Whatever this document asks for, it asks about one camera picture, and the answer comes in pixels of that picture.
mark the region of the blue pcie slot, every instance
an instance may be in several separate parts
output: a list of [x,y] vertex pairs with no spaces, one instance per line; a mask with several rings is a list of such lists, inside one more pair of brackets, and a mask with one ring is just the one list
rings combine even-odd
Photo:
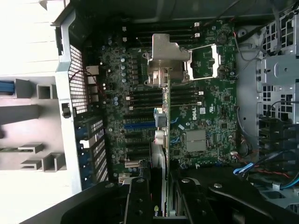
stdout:
[[142,128],[152,128],[156,127],[156,123],[153,122],[144,122],[144,123],[135,123],[135,124],[124,124],[125,129],[142,129]]

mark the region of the metal bracket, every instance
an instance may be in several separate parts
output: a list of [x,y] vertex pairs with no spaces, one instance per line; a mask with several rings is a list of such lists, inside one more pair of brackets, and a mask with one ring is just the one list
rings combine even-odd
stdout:
[[299,60],[294,55],[271,56],[262,60],[262,81],[268,85],[294,84],[298,79]]

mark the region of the blue cable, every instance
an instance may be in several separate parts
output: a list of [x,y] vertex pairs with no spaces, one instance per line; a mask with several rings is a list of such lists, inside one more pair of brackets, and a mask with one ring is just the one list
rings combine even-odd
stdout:
[[233,173],[234,173],[234,175],[238,175],[238,174],[246,171],[247,169],[251,168],[253,165],[254,165],[254,163],[251,162],[251,163],[247,164],[245,167],[235,169],[233,171]]
[[284,187],[281,187],[280,189],[290,188],[290,187],[294,186],[298,182],[299,182],[299,178],[297,180],[295,180],[293,183],[289,183],[288,185],[286,185]]

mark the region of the chipset heatsink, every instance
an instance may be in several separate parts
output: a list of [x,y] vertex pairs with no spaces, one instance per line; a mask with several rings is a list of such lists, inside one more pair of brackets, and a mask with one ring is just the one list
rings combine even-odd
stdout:
[[206,151],[206,131],[205,129],[186,132],[187,152]]

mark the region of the metal frame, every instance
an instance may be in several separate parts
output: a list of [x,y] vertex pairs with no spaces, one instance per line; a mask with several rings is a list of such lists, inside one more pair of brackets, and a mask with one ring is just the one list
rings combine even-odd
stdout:
[[62,104],[68,105],[70,109],[69,118],[64,118],[64,116],[61,115],[61,129],[64,143],[66,166],[68,172],[70,173],[71,189],[73,194],[77,194],[82,191],[74,129],[75,111],[72,105],[69,81],[69,68],[71,66],[71,45],[69,28],[70,25],[75,21],[75,19],[76,13],[75,11],[72,11],[61,24],[60,29],[63,54],[59,56],[59,65],[55,74],[60,111],[62,113],[64,110]]

